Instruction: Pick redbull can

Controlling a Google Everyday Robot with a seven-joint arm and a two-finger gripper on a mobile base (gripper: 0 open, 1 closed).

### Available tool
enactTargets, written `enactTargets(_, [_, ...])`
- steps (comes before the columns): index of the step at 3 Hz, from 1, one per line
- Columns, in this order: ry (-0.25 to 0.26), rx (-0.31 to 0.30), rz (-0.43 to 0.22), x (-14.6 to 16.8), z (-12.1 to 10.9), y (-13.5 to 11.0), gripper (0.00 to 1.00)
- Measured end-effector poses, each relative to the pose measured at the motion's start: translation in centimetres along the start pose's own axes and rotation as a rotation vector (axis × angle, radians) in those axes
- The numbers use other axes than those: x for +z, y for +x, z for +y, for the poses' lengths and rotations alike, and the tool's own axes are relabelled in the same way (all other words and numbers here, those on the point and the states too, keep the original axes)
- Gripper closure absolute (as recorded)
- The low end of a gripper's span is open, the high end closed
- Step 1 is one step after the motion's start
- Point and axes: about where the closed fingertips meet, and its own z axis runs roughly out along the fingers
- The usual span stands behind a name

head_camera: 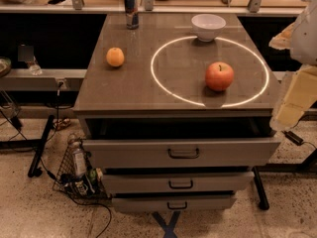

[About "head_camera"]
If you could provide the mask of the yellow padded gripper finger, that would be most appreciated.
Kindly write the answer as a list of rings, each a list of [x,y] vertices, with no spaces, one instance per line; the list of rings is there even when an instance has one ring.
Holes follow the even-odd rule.
[[[275,131],[294,127],[317,101],[317,66],[303,64],[295,72],[287,71],[282,79],[269,126]]]

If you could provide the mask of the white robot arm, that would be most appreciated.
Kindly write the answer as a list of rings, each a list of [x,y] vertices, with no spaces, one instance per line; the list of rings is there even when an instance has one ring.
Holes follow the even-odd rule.
[[[295,22],[268,45],[276,50],[289,50],[290,57],[301,63],[299,70],[282,80],[269,122],[273,130],[282,131],[295,126],[317,101],[317,0],[311,0]]]

